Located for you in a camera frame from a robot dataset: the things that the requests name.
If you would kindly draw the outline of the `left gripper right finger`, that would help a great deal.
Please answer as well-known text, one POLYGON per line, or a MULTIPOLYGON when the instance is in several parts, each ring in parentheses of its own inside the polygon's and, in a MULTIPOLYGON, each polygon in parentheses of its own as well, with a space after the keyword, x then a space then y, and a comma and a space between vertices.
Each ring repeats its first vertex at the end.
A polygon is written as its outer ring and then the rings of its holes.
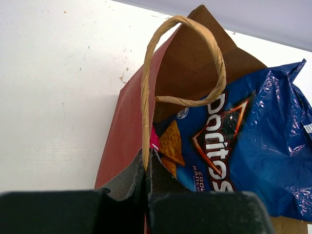
POLYGON ((150 153, 147 171, 151 234, 272 234, 260 199, 251 192, 192 192, 150 153))

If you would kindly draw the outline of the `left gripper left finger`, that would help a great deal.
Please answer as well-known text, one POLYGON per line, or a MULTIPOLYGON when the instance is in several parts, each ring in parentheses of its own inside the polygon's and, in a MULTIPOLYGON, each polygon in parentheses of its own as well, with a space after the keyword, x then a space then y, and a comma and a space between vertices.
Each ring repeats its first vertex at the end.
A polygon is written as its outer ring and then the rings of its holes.
POLYGON ((0 195, 2 234, 144 233, 142 151, 98 189, 5 192, 0 195))

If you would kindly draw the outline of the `pink Real chips bag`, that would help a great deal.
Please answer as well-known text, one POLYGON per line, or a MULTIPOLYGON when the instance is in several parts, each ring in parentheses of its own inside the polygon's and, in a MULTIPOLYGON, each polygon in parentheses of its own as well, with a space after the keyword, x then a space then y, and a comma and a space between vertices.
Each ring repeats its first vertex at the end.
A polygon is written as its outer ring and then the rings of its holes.
POLYGON ((150 148, 155 149, 157 152, 159 152, 159 138, 155 132, 154 126, 152 126, 151 130, 150 148))

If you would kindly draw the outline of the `blue Doritos chips bag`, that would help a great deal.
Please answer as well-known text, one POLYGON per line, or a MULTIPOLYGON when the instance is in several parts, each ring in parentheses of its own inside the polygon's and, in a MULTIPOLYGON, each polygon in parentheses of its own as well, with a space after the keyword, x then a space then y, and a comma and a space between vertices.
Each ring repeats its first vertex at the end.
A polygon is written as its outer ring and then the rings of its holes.
POLYGON ((270 216, 310 222, 312 108, 294 84, 305 64, 245 75, 154 123, 162 164, 191 191, 251 191, 270 216))

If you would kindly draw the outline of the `red paper bag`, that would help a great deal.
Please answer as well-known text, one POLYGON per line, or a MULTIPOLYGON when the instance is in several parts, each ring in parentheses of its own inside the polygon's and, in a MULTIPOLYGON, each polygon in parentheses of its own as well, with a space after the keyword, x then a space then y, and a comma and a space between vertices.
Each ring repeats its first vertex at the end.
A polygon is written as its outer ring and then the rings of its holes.
MULTIPOLYGON (((117 176, 142 151, 144 234, 150 234, 147 171, 154 123, 187 107, 206 106, 231 82, 265 68, 268 67, 236 46, 204 5, 187 17, 166 20, 149 42, 144 64, 119 93, 95 187, 98 189, 117 176)), ((269 217, 273 234, 306 234, 312 222, 269 217)))

